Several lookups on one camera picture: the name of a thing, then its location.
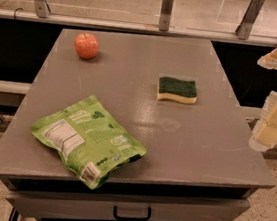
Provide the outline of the horizontal metal rail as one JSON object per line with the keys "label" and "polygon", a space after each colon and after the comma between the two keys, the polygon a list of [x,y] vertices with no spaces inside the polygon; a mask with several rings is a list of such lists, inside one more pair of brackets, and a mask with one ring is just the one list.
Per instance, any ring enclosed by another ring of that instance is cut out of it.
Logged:
{"label": "horizontal metal rail", "polygon": [[62,24],[110,31],[119,31],[127,33],[151,34],[159,36],[176,36],[176,37],[200,37],[201,39],[217,40],[233,43],[245,43],[257,46],[271,47],[277,46],[277,37],[274,36],[258,36],[250,35],[247,39],[238,38],[234,32],[225,33],[193,28],[177,28],[170,27],[168,31],[161,31],[157,25],[128,22],[109,19],[83,18],[73,16],[62,16],[60,14],[48,14],[47,17],[39,17],[35,12],[22,9],[5,9],[0,8],[0,18],[29,21],[29,22],[45,22],[53,24]]}

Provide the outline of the green snack bag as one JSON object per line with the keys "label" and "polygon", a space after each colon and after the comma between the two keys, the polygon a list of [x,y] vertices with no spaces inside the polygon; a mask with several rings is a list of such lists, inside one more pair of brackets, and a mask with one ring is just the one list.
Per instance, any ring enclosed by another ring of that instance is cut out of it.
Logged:
{"label": "green snack bag", "polygon": [[95,96],[39,119],[31,133],[57,151],[64,166],[93,190],[114,170],[147,152]]}

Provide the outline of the green and yellow sponge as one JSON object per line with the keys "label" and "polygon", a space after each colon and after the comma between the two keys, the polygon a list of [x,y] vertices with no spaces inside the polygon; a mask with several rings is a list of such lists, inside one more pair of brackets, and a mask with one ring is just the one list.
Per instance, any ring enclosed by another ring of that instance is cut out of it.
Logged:
{"label": "green and yellow sponge", "polygon": [[194,104],[197,98],[196,83],[173,77],[161,77],[157,87],[158,100],[172,100],[181,104]]}

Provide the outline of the red apple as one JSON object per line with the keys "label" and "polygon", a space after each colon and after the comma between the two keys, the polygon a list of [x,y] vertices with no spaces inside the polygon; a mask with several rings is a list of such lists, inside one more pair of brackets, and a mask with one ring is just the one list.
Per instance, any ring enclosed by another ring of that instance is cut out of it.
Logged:
{"label": "red apple", "polygon": [[93,59],[97,56],[99,51],[97,38],[93,34],[86,32],[80,33],[78,36],[76,36],[74,46],[77,54],[85,60],[91,58]]}

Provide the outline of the grey drawer cabinet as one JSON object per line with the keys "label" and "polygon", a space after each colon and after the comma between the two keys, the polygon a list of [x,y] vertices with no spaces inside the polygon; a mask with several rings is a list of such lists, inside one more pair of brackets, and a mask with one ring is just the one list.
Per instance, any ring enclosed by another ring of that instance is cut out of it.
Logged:
{"label": "grey drawer cabinet", "polygon": [[[100,32],[94,61],[61,32],[0,142],[0,180],[36,221],[116,221],[114,206],[151,208],[149,221],[232,221],[274,183],[208,40]],[[161,77],[196,83],[194,104],[158,100]],[[31,134],[39,118],[88,96],[147,149],[98,190]]]}

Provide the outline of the right metal railing bracket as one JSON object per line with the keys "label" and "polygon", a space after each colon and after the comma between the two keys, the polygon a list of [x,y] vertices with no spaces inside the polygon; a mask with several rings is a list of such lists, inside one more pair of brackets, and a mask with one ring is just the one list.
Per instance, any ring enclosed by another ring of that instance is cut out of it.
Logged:
{"label": "right metal railing bracket", "polygon": [[258,17],[259,12],[263,7],[263,3],[266,0],[251,0],[245,11],[244,17],[236,28],[236,37],[241,40],[246,40],[251,35],[252,27],[254,26],[255,20]]}

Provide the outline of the middle metal railing bracket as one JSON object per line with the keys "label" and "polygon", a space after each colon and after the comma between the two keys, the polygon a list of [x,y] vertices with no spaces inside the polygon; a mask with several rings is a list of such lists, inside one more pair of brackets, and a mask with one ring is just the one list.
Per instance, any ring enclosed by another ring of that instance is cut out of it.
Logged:
{"label": "middle metal railing bracket", "polygon": [[161,13],[159,15],[158,26],[160,31],[168,31],[171,22],[171,14],[174,0],[162,0]]}

